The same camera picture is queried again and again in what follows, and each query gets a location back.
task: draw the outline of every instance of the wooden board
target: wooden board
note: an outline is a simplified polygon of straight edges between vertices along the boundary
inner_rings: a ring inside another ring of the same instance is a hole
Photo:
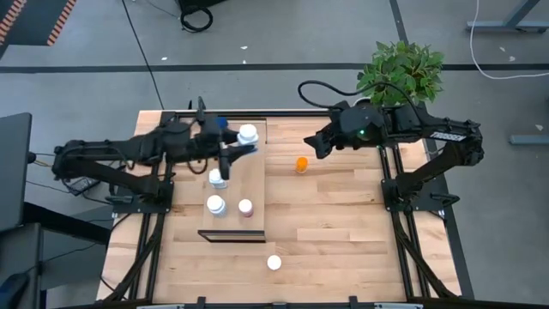
[[[136,131],[153,129],[152,119],[158,123],[160,112],[141,112]],[[154,302],[195,303],[197,296],[206,296],[208,303],[347,302],[349,295],[357,295],[359,301],[405,300],[395,236],[383,207],[383,173],[377,150],[334,150],[326,159],[317,160],[314,150],[302,141],[323,127],[326,118],[266,121],[268,242],[210,244],[198,236],[202,176],[178,165]],[[401,154],[407,170],[426,162],[421,142],[402,144]],[[294,172],[298,156],[310,162],[302,175]],[[122,279],[135,258],[140,217],[130,217],[112,234],[103,271],[110,284]],[[459,294],[443,222],[418,213],[416,224],[426,262]],[[280,270],[268,270],[266,261],[272,254],[281,256]],[[414,292],[419,294],[415,267],[410,269]],[[101,286],[98,297],[107,294],[108,289]]]
[[[262,231],[265,226],[265,153],[266,124],[265,121],[231,121],[229,128],[238,131],[242,124],[253,124],[257,128],[259,140],[257,151],[245,155],[231,166],[231,175],[226,189],[215,189],[208,182],[208,173],[204,173],[204,207],[202,226],[204,230],[256,230]],[[208,172],[217,166],[211,166]],[[206,201],[208,197],[217,194],[226,203],[226,216],[217,218],[210,213]],[[253,205],[254,214],[246,218],[238,211],[238,203],[249,199]]]

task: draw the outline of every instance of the white bottle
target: white bottle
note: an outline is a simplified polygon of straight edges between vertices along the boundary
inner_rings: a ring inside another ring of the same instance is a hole
[[[222,218],[226,215],[225,201],[223,201],[223,198],[220,196],[213,195],[208,197],[206,204],[209,212],[211,212],[215,217]]]
[[[254,214],[254,208],[249,199],[240,201],[240,203],[238,203],[238,210],[240,210],[240,213],[246,218],[249,218]]]
[[[253,124],[244,124],[240,126],[240,130],[237,135],[238,143],[241,146],[255,145],[259,136],[257,135],[256,126]]]
[[[217,168],[214,168],[213,170],[209,171],[209,183],[215,189],[226,188],[226,181],[221,178],[220,170]]]
[[[270,270],[278,270],[282,266],[282,259],[279,256],[272,255],[267,259],[267,267]]]

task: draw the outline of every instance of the white cable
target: white cable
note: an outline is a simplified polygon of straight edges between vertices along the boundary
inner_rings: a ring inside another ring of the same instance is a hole
[[[503,76],[503,77],[489,76],[488,74],[486,74],[485,71],[483,71],[480,68],[479,63],[477,63],[477,59],[474,57],[474,51],[473,51],[474,25],[477,23],[477,18],[479,18],[479,7],[480,7],[480,0],[477,0],[477,12],[474,14],[473,25],[471,26],[471,36],[469,37],[469,47],[471,48],[471,57],[473,58],[474,65],[477,67],[477,69],[479,69],[480,74],[492,80],[508,80],[508,79],[514,79],[514,78],[523,78],[523,77],[549,76],[549,73],[541,73],[541,74],[535,74],[535,75]]]

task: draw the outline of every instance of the white bottle cap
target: white bottle cap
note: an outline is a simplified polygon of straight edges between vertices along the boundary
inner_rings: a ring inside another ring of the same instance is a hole
[[[250,140],[256,136],[257,129],[256,126],[253,124],[244,124],[240,126],[240,130],[238,131],[238,133],[240,133],[240,136],[245,140]]]
[[[251,212],[251,208],[251,201],[249,199],[243,199],[240,203],[238,203],[238,210],[245,214]]]
[[[209,181],[221,181],[221,172],[219,169],[214,168],[213,170],[209,171]]]
[[[213,195],[208,197],[206,204],[208,205],[209,211],[216,213],[219,212],[223,206],[225,206],[225,201],[223,201],[223,198],[220,196]]]
[[[279,256],[268,257],[267,266],[270,270],[278,270],[282,266],[281,257]]]

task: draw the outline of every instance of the orange bottle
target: orange bottle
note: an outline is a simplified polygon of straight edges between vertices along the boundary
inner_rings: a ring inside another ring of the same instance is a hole
[[[298,161],[295,164],[295,171],[298,173],[305,173],[307,171],[308,165],[309,165],[309,162],[307,161],[307,158],[299,157]]]

